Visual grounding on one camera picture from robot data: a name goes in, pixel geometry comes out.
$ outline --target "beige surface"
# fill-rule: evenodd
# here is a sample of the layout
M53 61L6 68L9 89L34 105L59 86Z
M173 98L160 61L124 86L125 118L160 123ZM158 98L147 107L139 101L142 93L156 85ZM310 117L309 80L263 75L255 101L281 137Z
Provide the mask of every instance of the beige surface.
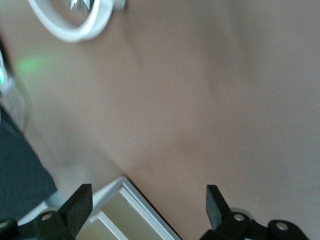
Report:
M0 34L26 137L67 196L126 173L196 240L216 184L261 224L320 238L319 1L131 0L70 44L0 0Z

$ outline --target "green light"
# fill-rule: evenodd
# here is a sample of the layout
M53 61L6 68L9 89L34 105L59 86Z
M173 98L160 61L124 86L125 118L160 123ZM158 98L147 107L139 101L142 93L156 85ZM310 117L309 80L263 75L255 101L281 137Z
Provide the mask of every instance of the green light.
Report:
M17 62L17 72L21 75L35 75L50 66L50 58L44 55L34 55Z
M1 67L0 67L0 85L5 83L5 75L4 72L2 71Z

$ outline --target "white ring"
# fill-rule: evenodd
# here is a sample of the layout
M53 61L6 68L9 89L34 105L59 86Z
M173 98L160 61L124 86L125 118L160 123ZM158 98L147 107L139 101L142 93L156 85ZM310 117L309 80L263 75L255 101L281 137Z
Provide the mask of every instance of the white ring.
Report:
M46 29L58 39L69 43L90 40L99 35L110 19L115 2L115 0L94 0L88 18L81 26L76 27L56 11L50 0L28 1Z

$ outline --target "metal screw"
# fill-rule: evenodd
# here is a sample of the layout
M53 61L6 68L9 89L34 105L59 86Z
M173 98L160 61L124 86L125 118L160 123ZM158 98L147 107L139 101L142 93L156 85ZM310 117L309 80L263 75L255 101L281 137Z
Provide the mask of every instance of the metal screw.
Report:
M233 217L234 217L235 220L237 220L237 221L239 221L239 222L242 222L242 221L245 220L245 217L242 216L242 215L239 214L239 213L235 214Z
M43 215L43 216L42 216L41 220L42 220L42 221L45 221L45 220L48 220L48 219L50 219L50 218L51 218L51 214L46 214L46 215Z
M276 227L278 228L278 229L280 229L281 231L288 231L289 230L289 227L285 224L285 223L283 223L283 222L277 222L276 224Z
M80 8L89 11L92 8L94 0L70 0L70 10L77 10Z

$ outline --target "white plastic edge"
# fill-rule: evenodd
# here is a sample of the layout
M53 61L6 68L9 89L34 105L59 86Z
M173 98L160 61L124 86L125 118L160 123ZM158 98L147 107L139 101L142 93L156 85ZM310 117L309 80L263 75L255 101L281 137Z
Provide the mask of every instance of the white plastic edge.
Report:
M81 26L76 27L56 11L50 0L28 1L46 29L58 39L69 43L95 38L106 27L113 8L123 9L126 2L125 0L94 0L88 18Z
M118 177L94 193L93 210L89 219L96 216L115 193L120 193L162 239L181 240L125 176Z
M89 222L92 224L94 221L101 221L103 225L109 229L109 231L118 239L118 240L128 240L128 238L120 231L119 228L104 214L103 211L100 211L96 216L89 219Z

